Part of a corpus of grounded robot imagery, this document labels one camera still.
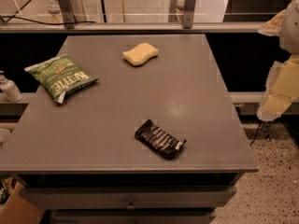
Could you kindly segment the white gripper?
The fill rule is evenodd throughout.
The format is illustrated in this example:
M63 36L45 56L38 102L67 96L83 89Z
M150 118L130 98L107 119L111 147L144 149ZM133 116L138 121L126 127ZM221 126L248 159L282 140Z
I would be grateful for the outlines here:
M279 36L279 45L289 53L299 53L299 0L292 0L258 30L261 35ZM292 54L285 62L274 62L270 68L257 117L273 121L299 97L299 55Z

